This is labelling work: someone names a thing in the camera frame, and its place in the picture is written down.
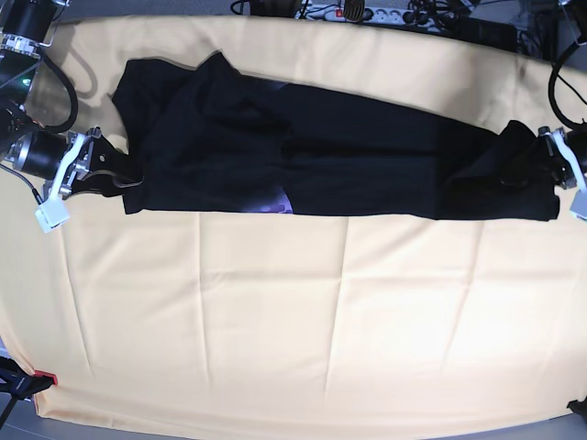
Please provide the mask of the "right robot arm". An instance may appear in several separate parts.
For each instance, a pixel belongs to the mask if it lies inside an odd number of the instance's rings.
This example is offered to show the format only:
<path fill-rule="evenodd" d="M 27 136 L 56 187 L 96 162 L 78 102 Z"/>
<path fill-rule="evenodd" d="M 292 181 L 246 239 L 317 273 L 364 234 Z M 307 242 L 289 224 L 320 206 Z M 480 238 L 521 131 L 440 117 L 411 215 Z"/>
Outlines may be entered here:
<path fill-rule="evenodd" d="M 44 197 L 28 176 L 55 183 L 76 135 L 71 129 L 79 112 L 77 93 L 46 53 L 51 45 L 47 34 L 57 28 L 68 6 L 67 1 L 7 1 L 1 7 L 1 170 L 25 183 L 39 203 Z M 58 125 L 43 125 L 26 110 L 42 65 L 56 76 L 69 98 L 69 114 Z"/>

